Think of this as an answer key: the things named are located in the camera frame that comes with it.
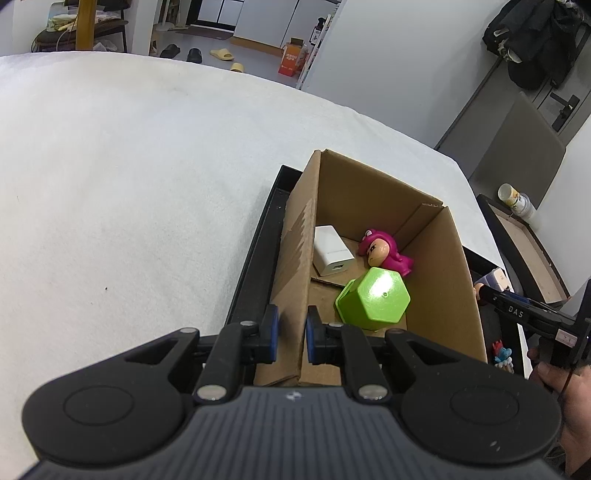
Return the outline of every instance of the toy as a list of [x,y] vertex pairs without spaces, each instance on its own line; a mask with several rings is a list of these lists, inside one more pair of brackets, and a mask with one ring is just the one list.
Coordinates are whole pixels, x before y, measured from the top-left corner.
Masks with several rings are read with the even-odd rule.
[[370,267],[393,270],[406,277],[413,268],[414,260],[398,253],[398,247],[392,235],[370,229],[365,232],[359,244],[359,255],[368,256]]
[[475,285],[478,285],[479,283],[488,285],[490,288],[494,288],[497,291],[505,291],[511,288],[509,279],[501,268],[496,268],[489,274],[476,280]]
[[380,330],[398,323],[409,303],[410,295],[398,272],[372,267],[347,283],[335,306],[343,323]]
[[495,354],[495,366],[501,370],[506,370],[513,373],[513,360],[511,359],[512,351],[510,348],[505,348],[503,342],[500,340],[492,344],[492,350]]

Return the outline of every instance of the hanging clothes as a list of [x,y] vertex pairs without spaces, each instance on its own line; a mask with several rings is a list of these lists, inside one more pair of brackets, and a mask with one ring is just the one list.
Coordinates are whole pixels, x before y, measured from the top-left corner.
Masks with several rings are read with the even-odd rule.
[[562,84],[576,58],[579,10],[556,0],[511,0],[488,25],[486,48],[508,62],[519,87],[536,90],[546,77]]

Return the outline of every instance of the pink toy figure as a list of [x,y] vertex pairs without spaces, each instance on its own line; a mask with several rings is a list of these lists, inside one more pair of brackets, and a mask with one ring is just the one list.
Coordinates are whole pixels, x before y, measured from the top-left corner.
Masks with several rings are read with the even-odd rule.
[[398,253],[392,235],[379,230],[367,230],[359,244],[358,255],[367,255],[370,267],[393,270],[406,277],[413,269],[414,260]]

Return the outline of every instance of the screw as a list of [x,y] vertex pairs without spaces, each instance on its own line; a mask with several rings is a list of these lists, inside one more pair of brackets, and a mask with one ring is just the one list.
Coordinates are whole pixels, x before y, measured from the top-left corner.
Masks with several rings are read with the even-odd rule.
[[228,391],[221,385],[204,385],[197,390],[197,396],[202,400],[221,400]]
[[365,400],[381,400],[388,395],[388,390],[382,385],[364,385],[358,393]]

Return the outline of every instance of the label sticker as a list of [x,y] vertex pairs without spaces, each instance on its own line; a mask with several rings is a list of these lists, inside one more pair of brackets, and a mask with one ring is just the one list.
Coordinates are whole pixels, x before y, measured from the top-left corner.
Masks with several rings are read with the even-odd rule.
[[558,329],[558,333],[556,334],[556,340],[571,348],[577,344],[577,337],[575,335],[560,329]]

